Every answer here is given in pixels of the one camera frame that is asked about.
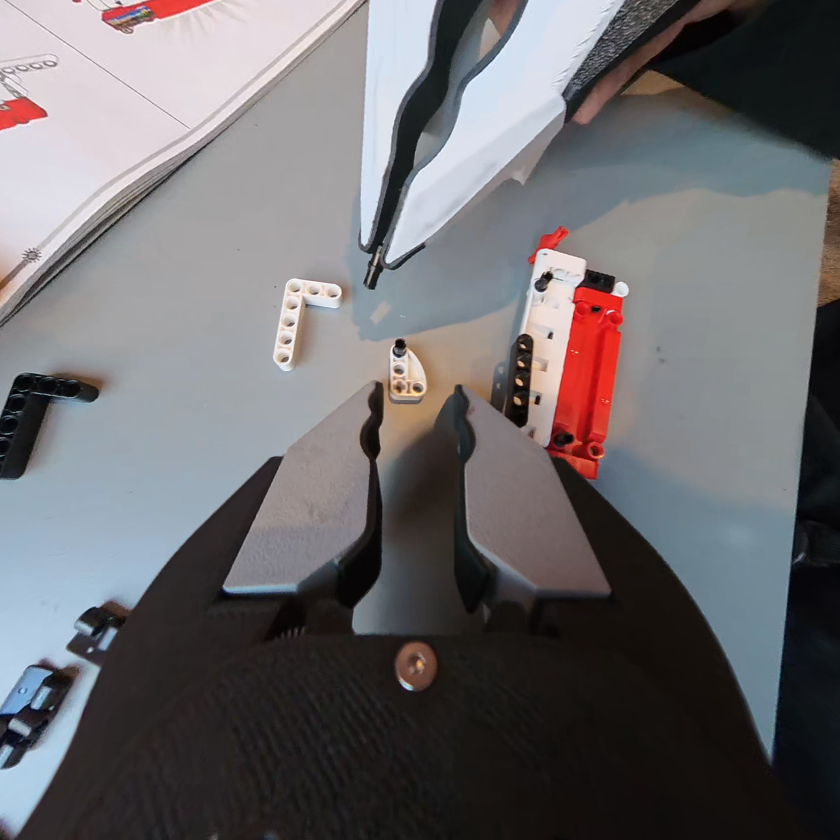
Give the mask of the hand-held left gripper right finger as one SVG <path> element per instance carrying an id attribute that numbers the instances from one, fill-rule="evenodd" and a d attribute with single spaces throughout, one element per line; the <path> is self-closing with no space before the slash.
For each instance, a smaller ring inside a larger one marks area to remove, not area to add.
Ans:
<path id="1" fill-rule="evenodd" d="M 455 386 L 450 406 L 454 574 L 467 613 L 611 605 L 613 588 L 550 457 L 467 386 Z"/>

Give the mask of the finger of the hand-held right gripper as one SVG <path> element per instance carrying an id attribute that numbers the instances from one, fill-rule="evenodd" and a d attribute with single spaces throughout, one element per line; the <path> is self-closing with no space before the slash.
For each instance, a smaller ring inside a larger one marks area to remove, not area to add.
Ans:
<path id="1" fill-rule="evenodd" d="M 422 131 L 442 104 L 456 2 L 371 1 L 360 175 L 360 246 L 385 244 Z"/>
<path id="2" fill-rule="evenodd" d="M 622 2 L 524 2 L 491 50 L 453 87 L 459 42 L 482 2 L 456 2 L 456 46 L 442 104 L 423 129 L 414 168 L 384 244 L 385 269 L 425 246 L 505 176 L 529 145 L 565 115 L 565 83 L 585 44 Z"/>

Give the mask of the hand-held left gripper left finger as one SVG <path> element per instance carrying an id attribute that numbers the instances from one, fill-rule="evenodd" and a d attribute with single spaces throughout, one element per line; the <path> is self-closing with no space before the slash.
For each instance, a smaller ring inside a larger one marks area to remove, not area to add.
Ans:
<path id="1" fill-rule="evenodd" d="M 283 455 L 224 581 L 227 595 L 355 607 L 382 568 L 376 467 L 383 386 L 370 382 Z"/>

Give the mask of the small white curved brick piece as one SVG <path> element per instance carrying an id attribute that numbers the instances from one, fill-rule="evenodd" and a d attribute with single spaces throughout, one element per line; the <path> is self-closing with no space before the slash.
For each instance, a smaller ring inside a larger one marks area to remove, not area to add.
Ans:
<path id="1" fill-rule="evenodd" d="M 409 348 L 402 359 L 395 359 L 391 349 L 386 383 L 388 398 L 395 405 L 419 404 L 427 393 L 423 365 Z"/>

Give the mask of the person's right hand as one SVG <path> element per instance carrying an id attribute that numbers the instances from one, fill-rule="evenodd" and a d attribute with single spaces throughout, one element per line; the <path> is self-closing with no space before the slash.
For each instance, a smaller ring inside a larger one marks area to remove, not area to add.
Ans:
<path id="1" fill-rule="evenodd" d="M 700 21 L 714 17 L 720 13 L 734 9 L 740 14 L 745 9 L 753 7 L 753 1 L 701 1 L 673 24 L 652 37 L 647 43 L 640 46 L 630 57 L 627 57 L 619 66 L 604 75 L 591 92 L 583 100 L 580 107 L 574 113 L 572 121 L 586 125 L 590 123 L 595 115 L 604 106 L 630 84 L 633 79 L 654 61 L 668 46 L 670 46 L 683 30 L 689 26 L 698 24 Z"/>

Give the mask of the black straight brick beam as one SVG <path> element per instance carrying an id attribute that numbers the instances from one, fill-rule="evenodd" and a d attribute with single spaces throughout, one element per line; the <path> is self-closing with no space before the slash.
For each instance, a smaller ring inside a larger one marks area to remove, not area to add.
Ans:
<path id="1" fill-rule="evenodd" d="M 515 426 L 523 428 L 529 420 L 533 339 L 524 332 L 511 345 L 502 412 Z"/>

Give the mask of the small red connector pin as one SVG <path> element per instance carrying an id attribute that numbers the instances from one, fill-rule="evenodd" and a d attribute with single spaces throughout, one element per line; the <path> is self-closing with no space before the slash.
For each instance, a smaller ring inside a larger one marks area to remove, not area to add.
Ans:
<path id="1" fill-rule="evenodd" d="M 559 243 L 562 242 L 568 235 L 569 230 L 563 226 L 558 226 L 554 231 L 542 235 L 539 239 L 537 247 L 528 258 L 528 263 L 533 266 L 541 251 L 555 250 Z"/>

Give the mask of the red and white brick panel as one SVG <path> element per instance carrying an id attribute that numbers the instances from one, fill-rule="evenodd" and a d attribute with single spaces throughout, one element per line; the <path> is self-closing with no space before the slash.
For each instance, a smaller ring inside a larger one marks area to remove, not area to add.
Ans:
<path id="1" fill-rule="evenodd" d="M 543 250 L 532 266 L 520 333 L 533 339 L 528 422 L 550 457 L 595 480 L 606 437 L 628 285 L 583 258 Z"/>

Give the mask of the white L-shaped brick beam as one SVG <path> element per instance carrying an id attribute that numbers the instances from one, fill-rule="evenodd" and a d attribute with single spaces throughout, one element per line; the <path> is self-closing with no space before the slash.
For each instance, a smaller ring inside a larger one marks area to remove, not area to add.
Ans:
<path id="1" fill-rule="evenodd" d="M 310 308 L 340 308 L 343 290 L 341 286 L 330 282 L 291 278 L 283 291 L 272 357 L 277 367 L 289 372 L 294 370 L 298 362 L 306 312 Z"/>

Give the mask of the shiny black brick connector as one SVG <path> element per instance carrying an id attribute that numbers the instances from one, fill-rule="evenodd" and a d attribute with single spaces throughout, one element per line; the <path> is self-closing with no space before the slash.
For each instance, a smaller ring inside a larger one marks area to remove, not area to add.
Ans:
<path id="1" fill-rule="evenodd" d="M 100 669 L 131 610 L 116 602 L 105 602 L 88 608 L 74 622 L 74 635 L 66 651 Z"/>

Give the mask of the open instruction booklet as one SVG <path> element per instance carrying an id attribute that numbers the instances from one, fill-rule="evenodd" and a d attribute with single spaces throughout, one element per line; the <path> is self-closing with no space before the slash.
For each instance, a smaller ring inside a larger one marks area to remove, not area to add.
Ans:
<path id="1" fill-rule="evenodd" d="M 2 1 L 2 322 L 360 5 Z"/>

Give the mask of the black L-shaped brick beam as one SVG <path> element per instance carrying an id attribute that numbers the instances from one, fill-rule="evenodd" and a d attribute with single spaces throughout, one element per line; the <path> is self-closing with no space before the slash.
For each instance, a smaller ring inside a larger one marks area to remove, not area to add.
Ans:
<path id="1" fill-rule="evenodd" d="M 1 412 L 1 480 L 16 480 L 25 473 L 52 402 L 93 403 L 99 395 L 95 385 L 84 381 L 18 374 Z"/>

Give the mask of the black double brick connector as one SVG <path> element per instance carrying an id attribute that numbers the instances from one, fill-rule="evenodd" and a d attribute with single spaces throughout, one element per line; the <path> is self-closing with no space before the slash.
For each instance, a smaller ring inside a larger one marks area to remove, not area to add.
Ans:
<path id="1" fill-rule="evenodd" d="M 28 666 L 2 703 L 1 769 L 10 770 L 35 749 L 61 710 L 81 670 L 47 663 Z"/>

